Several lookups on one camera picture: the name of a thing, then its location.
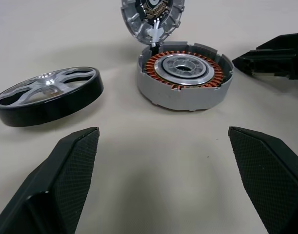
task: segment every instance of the metal hub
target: metal hub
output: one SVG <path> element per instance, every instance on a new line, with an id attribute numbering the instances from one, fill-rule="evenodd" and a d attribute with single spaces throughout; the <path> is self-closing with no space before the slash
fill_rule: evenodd
<path id="1" fill-rule="evenodd" d="M 20 107 L 76 90 L 95 77 L 93 68 L 69 68 L 28 79 L 0 94 L 0 106 Z"/>
<path id="2" fill-rule="evenodd" d="M 155 62 L 154 69 L 160 77 L 180 85 L 204 84 L 215 75 L 207 61 L 188 54 L 163 56 Z"/>

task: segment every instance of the circuit board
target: circuit board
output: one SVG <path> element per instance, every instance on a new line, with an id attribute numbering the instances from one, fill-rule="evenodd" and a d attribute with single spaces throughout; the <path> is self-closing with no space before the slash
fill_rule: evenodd
<path id="1" fill-rule="evenodd" d="M 136 0 L 136 10 L 141 20 L 148 20 L 150 25 L 154 25 L 156 20 L 161 22 L 170 13 L 173 0 Z"/>

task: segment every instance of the copper windings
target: copper windings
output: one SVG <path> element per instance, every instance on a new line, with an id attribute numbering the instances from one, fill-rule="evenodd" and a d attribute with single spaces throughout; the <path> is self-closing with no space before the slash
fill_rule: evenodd
<path id="1" fill-rule="evenodd" d="M 189 55 L 199 57 L 199 58 L 205 60 L 206 62 L 208 62 L 214 68 L 215 75 L 209 82 L 207 82 L 206 84 L 201 84 L 201 85 L 179 85 L 179 84 L 169 82 L 169 81 L 165 80 L 163 77 L 160 77 L 154 69 L 155 62 L 159 58 L 169 55 L 169 54 L 189 54 Z M 210 59 L 206 56 L 196 54 L 196 53 L 186 52 L 186 51 L 165 51 L 165 52 L 159 53 L 157 55 L 154 55 L 147 62 L 146 66 L 145 66 L 145 71 L 150 77 L 156 79 L 157 81 L 159 81 L 161 83 L 172 86 L 172 89 L 178 89 L 178 90 L 181 90 L 182 88 L 191 88 L 191 87 L 199 87 L 199 88 L 219 87 L 223 82 L 222 69 L 216 62 L 214 62 L 212 59 Z"/>

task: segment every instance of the black plastic part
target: black plastic part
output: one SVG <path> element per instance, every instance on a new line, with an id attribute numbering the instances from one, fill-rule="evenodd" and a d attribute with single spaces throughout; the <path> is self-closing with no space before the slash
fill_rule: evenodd
<path id="1" fill-rule="evenodd" d="M 65 95 L 24 105 L 22 107 L 0 107 L 0 119 L 11 127 L 26 127 L 51 122 L 71 115 L 94 102 L 103 92 L 100 73 L 87 83 Z"/>
<path id="2" fill-rule="evenodd" d="M 136 10 L 139 14 L 139 17 L 140 17 L 141 21 L 143 21 L 144 18 L 145 18 L 145 12 L 144 12 L 143 8 L 140 5 L 140 0 L 138 0 L 138 2 L 136 1 Z"/>
<path id="3" fill-rule="evenodd" d="M 159 54 L 159 43 L 156 43 L 154 47 L 150 47 L 150 50 L 152 51 L 152 56 Z"/>
<path id="4" fill-rule="evenodd" d="M 238 127 L 229 137 L 239 172 L 270 234 L 298 234 L 298 156 L 278 138 Z"/>
<path id="5" fill-rule="evenodd" d="M 99 129 L 61 139 L 0 215 L 0 234 L 74 234 L 89 191 Z"/>
<path id="6" fill-rule="evenodd" d="M 245 74 L 270 73 L 298 79 L 298 33 L 278 36 L 233 60 Z"/>

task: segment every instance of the white tabletop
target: white tabletop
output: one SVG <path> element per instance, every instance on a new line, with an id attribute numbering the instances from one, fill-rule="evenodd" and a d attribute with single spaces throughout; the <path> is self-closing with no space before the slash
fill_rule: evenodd
<path id="1" fill-rule="evenodd" d="M 298 0 L 187 0 L 181 23 L 168 40 L 205 44 L 234 59 L 297 33 Z M 0 213 L 60 138 L 99 126 L 77 233 L 266 234 L 227 132 L 262 131 L 298 155 L 298 82 L 236 70 L 220 105 L 172 112 L 137 89 L 143 48 L 125 27 L 120 0 L 0 0 L 0 92 L 75 66 L 98 68 L 105 86 L 97 101 L 66 118 L 28 128 L 0 121 Z"/>

